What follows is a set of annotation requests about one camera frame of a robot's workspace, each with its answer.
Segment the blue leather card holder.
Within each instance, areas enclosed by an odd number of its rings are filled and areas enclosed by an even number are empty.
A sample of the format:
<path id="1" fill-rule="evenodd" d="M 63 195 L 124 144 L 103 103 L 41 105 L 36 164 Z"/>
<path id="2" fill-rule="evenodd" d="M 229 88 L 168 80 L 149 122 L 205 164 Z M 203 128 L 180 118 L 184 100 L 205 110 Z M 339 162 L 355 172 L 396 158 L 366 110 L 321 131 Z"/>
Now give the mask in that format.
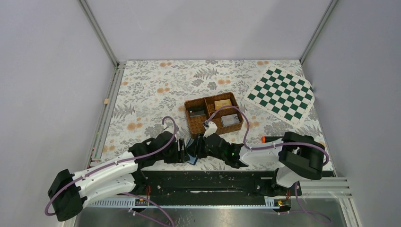
<path id="1" fill-rule="evenodd" d="M 189 163 L 193 166 L 196 165 L 197 160 L 198 160 L 198 158 L 195 156 L 196 147 L 197 147 L 197 144 L 196 144 L 195 140 L 192 138 L 189 138 L 187 140 L 186 147 L 185 147 L 187 154 L 190 158 L 189 161 L 187 161 L 187 163 Z"/>

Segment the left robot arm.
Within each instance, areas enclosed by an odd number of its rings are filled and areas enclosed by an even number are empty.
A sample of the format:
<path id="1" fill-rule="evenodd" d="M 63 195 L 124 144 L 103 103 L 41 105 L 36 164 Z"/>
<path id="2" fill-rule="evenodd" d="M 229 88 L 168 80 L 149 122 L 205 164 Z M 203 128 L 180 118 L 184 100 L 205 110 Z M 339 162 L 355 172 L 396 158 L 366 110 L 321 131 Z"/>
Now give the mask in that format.
<path id="1" fill-rule="evenodd" d="M 49 202 L 44 213 L 62 222 L 75 217 L 91 203 L 113 195 L 133 192 L 148 197 L 152 187 L 143 168 L 157 161 L 171 164 L 187 160 L 184 140 L 164 131 L 95 167 L 74 173 L 68 169 L 60 171 L 47 192 Z"/>

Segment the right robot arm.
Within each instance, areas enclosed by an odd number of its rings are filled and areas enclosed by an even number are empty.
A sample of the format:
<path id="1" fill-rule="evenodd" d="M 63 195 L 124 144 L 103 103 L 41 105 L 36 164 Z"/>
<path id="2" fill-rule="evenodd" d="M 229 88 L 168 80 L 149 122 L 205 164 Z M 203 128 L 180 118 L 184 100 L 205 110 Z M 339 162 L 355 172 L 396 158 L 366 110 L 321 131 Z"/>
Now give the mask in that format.
<path id="1" fill-rule="evenodd" d="M 278 168 L 271 188 L 278 195 L 283 195 L 300 180 L 320 180 L 323 166 L 329 160 L 322 144 L 311 136 L 294 132 L 268 137 L 263 143 L 253 145 L 229 143 L 215 133 L 207 137 L 200 134 L 187 151 L 194 158 L 214 157 L 235 169 L 276 163 Z"/>

